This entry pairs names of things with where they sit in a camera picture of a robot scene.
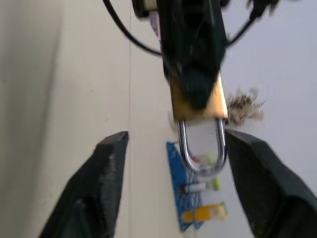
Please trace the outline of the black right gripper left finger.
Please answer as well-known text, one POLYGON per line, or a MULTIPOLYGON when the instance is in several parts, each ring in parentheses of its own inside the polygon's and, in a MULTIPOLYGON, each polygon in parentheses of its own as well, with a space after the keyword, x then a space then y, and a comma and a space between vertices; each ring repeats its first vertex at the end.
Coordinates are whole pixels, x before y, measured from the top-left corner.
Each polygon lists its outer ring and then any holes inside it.
POLYGON ((100 141, 73 174, 39 238, 114 238, 129 133, 100 141))

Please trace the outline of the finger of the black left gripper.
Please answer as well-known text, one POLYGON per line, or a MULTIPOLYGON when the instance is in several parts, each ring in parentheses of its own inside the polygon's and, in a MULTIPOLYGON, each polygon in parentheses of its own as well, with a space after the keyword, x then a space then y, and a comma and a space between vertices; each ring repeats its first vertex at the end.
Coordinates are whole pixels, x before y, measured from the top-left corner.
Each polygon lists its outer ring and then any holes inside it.
POLYGON ((195 110, 203 110, 207 107, 213 79, 208 72, 198 67, 187 67, 181 75, 184 96, 189 100, 195 110))

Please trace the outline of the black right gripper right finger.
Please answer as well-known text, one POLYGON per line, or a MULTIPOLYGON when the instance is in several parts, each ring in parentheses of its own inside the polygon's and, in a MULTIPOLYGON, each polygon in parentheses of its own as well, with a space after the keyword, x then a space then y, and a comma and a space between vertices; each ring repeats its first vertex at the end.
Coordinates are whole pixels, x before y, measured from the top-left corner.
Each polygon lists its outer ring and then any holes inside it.
POLYGON ((235 188, 255 238, 317 238, 317 197, 271 147, 225 130, 235 188))

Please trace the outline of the brass padlock with steel shackle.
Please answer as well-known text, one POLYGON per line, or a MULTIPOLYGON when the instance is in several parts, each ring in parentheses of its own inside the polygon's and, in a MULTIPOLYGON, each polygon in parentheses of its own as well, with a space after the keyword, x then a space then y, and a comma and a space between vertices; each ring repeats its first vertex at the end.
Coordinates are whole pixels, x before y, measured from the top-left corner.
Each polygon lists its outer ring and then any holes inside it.
POLYGON ((226 144, 225 132, 223 128, 223 120, 228 117, 228 111, 224 96, 224 91, 221 82, 221 74, 216 78, 213 90, 209 97, 207 106, 203 110, 195 110, 181 93, 180 83, 178 78, 173 75, 169 77, 171 103, 173 109, 173 118, 178 124, 178 137, 181 158, 185 165, 193 172, 201 176, 213 176, 221 172, 226 161, 226 144), (218 155, 215 165, 200 166, 192 159, 189 150, 189 143, 186 133, 186 121, 196 119, 212 119, 215 121, 216 138, 218 155))

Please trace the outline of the brown speckled fuzzy object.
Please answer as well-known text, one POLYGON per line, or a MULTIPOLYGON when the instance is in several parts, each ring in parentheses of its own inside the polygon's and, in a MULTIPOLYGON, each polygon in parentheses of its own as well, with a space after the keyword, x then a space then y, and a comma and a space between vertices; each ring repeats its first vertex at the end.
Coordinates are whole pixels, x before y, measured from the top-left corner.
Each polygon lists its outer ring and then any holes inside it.
POLYGON ((235 94, 227 93, 225 99, 228 117, 224 123, 240 126, 247 119, 263 120, 262 106, 264 101, 257 101, 258 94, 257 88, 250 88, 249 93, 243 92, 240 88, 237 89, 235 94))

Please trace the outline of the orange juice bottle green cap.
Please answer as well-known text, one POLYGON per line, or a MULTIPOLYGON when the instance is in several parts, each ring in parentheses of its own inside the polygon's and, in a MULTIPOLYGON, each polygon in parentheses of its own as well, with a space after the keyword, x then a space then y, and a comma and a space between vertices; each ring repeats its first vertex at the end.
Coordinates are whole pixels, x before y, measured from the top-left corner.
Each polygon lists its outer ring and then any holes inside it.
POLYGON ((227 207, 224 202, 196 207, 181 214, 181 221, 184 223, 205 222, 209 220, 225 220, 227 207))

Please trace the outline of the red label bottle green cap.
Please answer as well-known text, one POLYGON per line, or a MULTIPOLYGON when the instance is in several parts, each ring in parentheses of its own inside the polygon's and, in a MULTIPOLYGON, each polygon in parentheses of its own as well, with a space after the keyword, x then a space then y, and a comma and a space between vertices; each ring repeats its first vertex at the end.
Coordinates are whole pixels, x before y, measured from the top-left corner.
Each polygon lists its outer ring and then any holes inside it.
POLYGON ((205 167, 205 166, 215 166, 217 163, 217 160, 214 155, 212 154, 205 154, 205 155, 199 155, 199 156, 192 156, 192 161, 195 162, 199 167, 205 167))

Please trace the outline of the white label bottle green cap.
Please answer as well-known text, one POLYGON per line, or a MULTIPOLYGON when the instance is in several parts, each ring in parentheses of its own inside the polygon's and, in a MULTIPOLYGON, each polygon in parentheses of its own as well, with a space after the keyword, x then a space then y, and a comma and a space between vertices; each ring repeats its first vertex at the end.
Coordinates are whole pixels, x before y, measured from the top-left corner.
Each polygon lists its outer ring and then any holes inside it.
POLYGON ((207 190, 220 191, 222 189, 222 181, 215 176, 209 181, 203 181, 191 184, 182 184, 179 186, 181 193, 199 193, 207 190))

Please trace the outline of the blue plastic crate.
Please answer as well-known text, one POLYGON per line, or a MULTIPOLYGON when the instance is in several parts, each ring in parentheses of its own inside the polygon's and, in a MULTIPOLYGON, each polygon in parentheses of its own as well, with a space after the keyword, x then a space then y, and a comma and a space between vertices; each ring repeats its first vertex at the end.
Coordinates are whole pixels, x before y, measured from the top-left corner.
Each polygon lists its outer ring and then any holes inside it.
POLYGON ((193 221, 185 223, 181 220, 181 215, 202 206, 201 194, 198 193, 183 193, 180 191, 181 185, 198 182, 198 175, 183 165, 181 156, 176 149, 177 142, 167 142, 166 151, 170 168, 171 183, 174 193, 175 207, 179 222, 180 231, 185 231, 188 228, 199 230, 203 222, 193 221))

